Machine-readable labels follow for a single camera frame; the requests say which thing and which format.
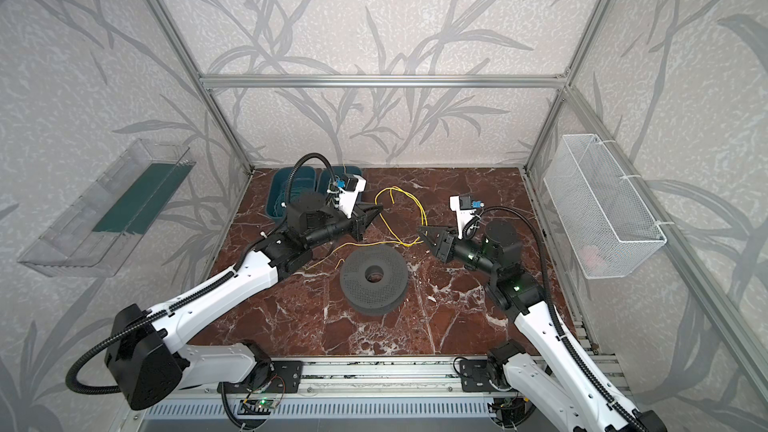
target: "yellow wire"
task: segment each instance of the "yellow wire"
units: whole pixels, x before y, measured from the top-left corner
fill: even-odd
[[[424,211],[424,207],[422,206],[422,203],[421,203],[420,201],[418,201],[418,199],[417,199],[417,198],[414,196],[414,194],[412,194],[412,193],[410,193],[410,192],[407,192],[407,191],[404,191],[404,190],[403,190],[402,188],[400,188],[400,187],[387,187],[387,188],[384,188],[384,189],[382,189],[382,190],[381,190],[381,191],[380,191],[378,194],[376,194],[376,198],[374,198],[374,199],[373,199],[373,202],[374,202],[375,204],[378,204],[378,203],[379,203],[379,202],[378,202],[378,200],[379,200],[379,196],[380,196],[381,194],[383,194],[384,192],[386,192],[386,191],[389,191],[389,196],[390,196],[390,198],[392,199],[392,203],[393,203],[393,204],[395,203],[395,197],[392,195],[392,192],[393,192],[393,191],[398,191],[398,192],[401,192],[401,193],[405,194],[405,196],[407,196],[408,198],[412,199],[412,200],[413,200],[413,201],[416,203],[416,205],[418,206],[419,215],[420,215],[420,218],[421,218],[421,224],[422,224],[422,225],[428,225],[428,223],[427,223],[427,213],[426,213],[426,211]],[[372,244],[356,244],[355,242],[347,242],[346,244],[341,244],[339,247],[336,247],[336,248],[334,248],[334,249],[331,251],[331,253],[330,253],[330,254],[328,254],[328,255],[327,255],[325,258],[323,258],[323,259],[322,259],[322,260],[320,260],[320,261],[317,261],[317,262],[315,262],[314,264],[310,265],[309,267],[305,268],[304,270],[310,270],[311,268],[314,268],[314,267],[316,267],[316,266],[318,266],[318,265],[322,264],[322,263],[323,263],[324,261],[326,261],[326,260],[327,260],[327,259],[328,259],[328,258],[329,258],[331,255],[333,255],[333,254],[335,254],[337,251],[339,251],[339,249],[340,249],[340,248],[342,248],[342,247],[346,247],[347,245],[352,245],[353,247],[369,247],[369,246],[371,246],[371,245],[381,245],[381,244],[395,244],[395,245],[402,245],[403,247],[412,247],[413,245],[417,245],[417,244],[421,244],[421,243],[422,243],[421,239],[420,239],[420,238],[418,238],[418,237],[417,237],[417,238],[416,238],[416,240],[414,240],[413,242],[409,242],[409,243],[408,243],[408,242],[404,242],[403,240],[401,240],[401,239],[400,239],[400,237],[398,237],[398,236],[397,236],[397,234],[396,234],[394,231],[392,231],[392,228],[389,226],[389,224],[388,224],[388,223],[386,223],[386,219],[384,218],[384,216],[383,216],[383,215],[381,216],[381,218],[382,218],[382,220],[384,221],[384,225],[386,225],[386,227],[387,227],[387,230],[389,230],[389,233],[390,233],[390,234],[392,234],[392,235],[394,235],[394,237],[395,237],[397,240],[382,240],[382,241],[378,241],[378,242],[373,242]],[[339,264],[341,264],[343,261],[344,261],[344,259],[343,259],[343,258],[342,258],[342,259],[340,259],[340,260],[339,260],[339,261],[336,263],[336,268],[338,268],[338,267],[339,267]]]

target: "white wire mesh basket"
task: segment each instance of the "white wire mesh basket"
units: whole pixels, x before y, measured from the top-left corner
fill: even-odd
[[[586,278],[626,277],[667,243],[597,135],[563,135],[544,183]]]

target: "perforated disc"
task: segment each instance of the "perforated disc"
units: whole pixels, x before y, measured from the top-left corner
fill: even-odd
[[[408,266],[392,247],[360,247],[344,261],[339,279],[352,308],[365,315],[383,315],[406,299]]]

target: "red marble table top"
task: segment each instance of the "red marble table top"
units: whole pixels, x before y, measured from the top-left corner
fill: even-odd
[[[259,169],[246,192],[234,223],[216,259],[213,273],[233,264],[240,249],[255,240],[272,222],[264,213],[266,194],[274,174]],[[398,186],[413,193],[424,206],[430,225],[455,225],[456,216],[448,207],[451,195],[472,192],[486,205],[507,205],[528,211],[531,202],[517,168],[368,168],[363,171],[368,185],[364,201],[373,201],[384,187]],[[390,227],[404,241],[416,238],[418,208],[403,194],[382,194],[379,203]],[[538,279],[538,253],[530,231],[514,220],[524,241],[523,264]],[[365,242],[389,240],[379,219],[369,227]],[[336,246],[351,241],[344,236]],[[339,260],[356,247],[347,246],[322,264],[302,269],[274,287],[241,303],[190,341],[196,345],[234,344],[255,341],[269,355],[461,355],[485,354],[514,339],[529,352],[533,346],[512,321],[485,297],[485,273],[467,271],[458,262],[439,263],[425,245],[396,247],[406,258],[411,272],[406,301],[383,317],[367,317],[351,308],[339,283]],[[315,250],[325,257],[330,245]],[[573,330],[565,300],[552,270],[553,297],[560,314]]]

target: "wallpaper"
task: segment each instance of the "wallpaper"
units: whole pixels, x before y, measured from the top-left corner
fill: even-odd
[[[596,0],[164,0],[204,73],[562,73]]]
[[[621,279],[588,281],[564,233],[544,174],[560,137],[586,133],[565,105],[531,168],[545,230],[561,260],[558,272],[575,284],[590,338],[616,354],[643,408],[652,408],[670,432],[768,430],[768,411],[690,296],[664,248]]]
[[[576,80],[766,346],[767,27],[766,0],[618,0]]]
[[[0,0],[0,49],[0,429],[107,430],[124,399],[69,392],[66,370],[120,309],[207,275],[247,177],[141,0]],[[117,275],[18,264],[139,138],[197,164]],[[100,358],[83,377],[114,383]]]
[[[232,88],[217,95],[253,163],[272,166],[307,151],[358,165],[519,166],[552,99],[547,88]]]

